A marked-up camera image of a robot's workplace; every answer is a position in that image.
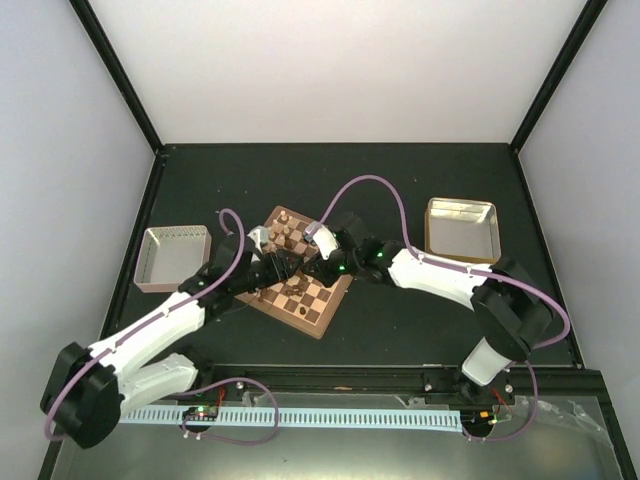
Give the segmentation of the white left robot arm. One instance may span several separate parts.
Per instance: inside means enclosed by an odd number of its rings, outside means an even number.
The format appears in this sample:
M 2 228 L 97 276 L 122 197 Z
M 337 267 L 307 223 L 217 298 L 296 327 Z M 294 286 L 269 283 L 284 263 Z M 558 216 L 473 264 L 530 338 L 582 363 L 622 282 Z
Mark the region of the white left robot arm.
M 159 361 L 157 354 L 202 328 L 208 312 L 221 314 L 236 296 L 292 278 L 303 262 L 301 254 L 282 247 L 264 253 L 250 236 L 230 235 L 213 259 L 147 315 L 88 347 L 65 346 L 40 401 L 46 438 L 91 448 L 137 408 L 173 394 L 207 397 L 215 384 L 211 370 L 185 355 Z

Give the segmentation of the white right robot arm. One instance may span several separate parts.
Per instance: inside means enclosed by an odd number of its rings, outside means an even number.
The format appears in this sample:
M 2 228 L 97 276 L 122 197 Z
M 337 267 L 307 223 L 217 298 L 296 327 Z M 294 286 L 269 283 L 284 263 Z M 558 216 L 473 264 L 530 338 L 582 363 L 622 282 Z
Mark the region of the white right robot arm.
M 467 403 L 485 397 L 491 382 L 511 364 L 526 361 L 553 319 L 552 308 L 526 284 L 526 272 L 513 261 L 474 266 L 436 257 L 406 242 L 377 238 L 353 214 L 332 226 L 313 221 L 303 239 L 318 252 L 302 271 L 326 287 L 351 275 L 422 291 L 473 312 L 482 338 L 454 379 L 457 396 Z

